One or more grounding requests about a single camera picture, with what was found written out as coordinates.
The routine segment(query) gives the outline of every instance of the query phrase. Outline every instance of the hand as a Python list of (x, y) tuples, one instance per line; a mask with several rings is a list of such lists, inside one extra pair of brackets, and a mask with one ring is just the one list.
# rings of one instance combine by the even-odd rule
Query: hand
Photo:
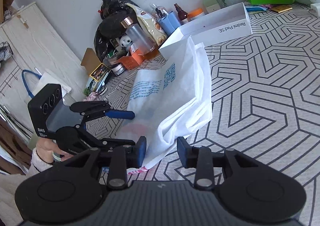
[(47, 139), (47, 138), (39, 138), (36, 144), (36, 150), (37, 150), (38, 156), (44, 162), (49, 164), (53, 162), (53, 156), (52, 156), (53, 152), (60, 155), (64, 155), (64, 157), (61, 158), (62, 161), (65, 161), (68, 158), (73, 157), (73, 155), (65, 151), (62, 151), (56, 143), (54, 143), (51, 139)]

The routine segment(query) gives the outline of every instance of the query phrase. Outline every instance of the white cabinet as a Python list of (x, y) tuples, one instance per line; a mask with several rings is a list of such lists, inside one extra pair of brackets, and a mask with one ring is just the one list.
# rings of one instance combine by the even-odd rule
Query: white cabinet
[[(35, 3), (18, 12), (27, 22), (28, 29), (17, 16), (0, 25), (0, 42), (9, 42), (13, 57), (0, 67), (0, 104), (4, 105), (16, 119), (34, 130), (26, 99), (21, 71), (28, 69), (36, 73), (54, 73), (59, 80), (72, 88), (70, 95), (77, 101), (85, 98), (82, 93), (88, 80), (81, 61), (57, 34)], [(33, 90), (37, 78), (26, 74), (29, 88)]]

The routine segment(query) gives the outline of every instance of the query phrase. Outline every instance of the white shopping bag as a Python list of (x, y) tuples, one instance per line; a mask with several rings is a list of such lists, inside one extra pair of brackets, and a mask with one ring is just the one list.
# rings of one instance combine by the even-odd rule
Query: white shopping bag
[(179, 136), (195, 133), (212, 119), (211, 75), (203, 43), (192, 38), (178, 48), (159, 70), (139, 70), (128, 111), (117, 137), (147, 138), (143, 168), (150, 169), (175, 147)]
[[(24, 73), (30, 73), (33, 74), (34, 76), (36, 76), (39, 81), (36, 84), (35, 88), (33, 89), (33, 91), (31, 91), (29, 89), (29, 86), (25, 80), (25, 74)], [(65, 97), (65, 95), (67, 93), (69, 93), (71, 91), (71, 87), (66, 85), (65, 83), (61, 82), (58, 78), (56, 78), (56, 75), (51, 72), (50, 70), (46, 70), (44, 72), (44, 74), (39, 75), (37, 73), (34, 73), (30, 70), (23, 70), (22, 71), (22, 80), (23, 80), (23, 84), (27, 90), (28, 93), (28, 97), (24, 100), (24, 102), (26, 104), (28, 104), (30, 102), (30, 100), (38, 93), (42, 90), (43, 87), (45, 87), (47, 84), (60, 84), (61, 85), (61, 89), (62, 89), (62, 97)]]

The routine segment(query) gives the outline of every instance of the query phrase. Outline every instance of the orange box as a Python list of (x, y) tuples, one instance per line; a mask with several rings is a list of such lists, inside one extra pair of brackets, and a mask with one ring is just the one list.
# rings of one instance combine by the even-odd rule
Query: orange box
[(132, 47), (130, 47), (130, 52), (130, 56), (123, 56), (117, 61), (118, 63), (123, 64), (127, 70), (138, 67), (145, 60), (145, 57), (139, 54), (140, 50), (138, 48), (132, 52)]

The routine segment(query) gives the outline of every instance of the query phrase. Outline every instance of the orange jar lid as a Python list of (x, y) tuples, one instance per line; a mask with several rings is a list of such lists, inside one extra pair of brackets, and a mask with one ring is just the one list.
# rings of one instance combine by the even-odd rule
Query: orange jar lid
[(191, 11), (189, 14), (188, 14), (188, 17), (189, 18), (193, 18), (193, 17), (196, 17), (198, 16), (199, 14), (203, 13), (203, 10), (201, 8), (197, 8), (193, 11)]

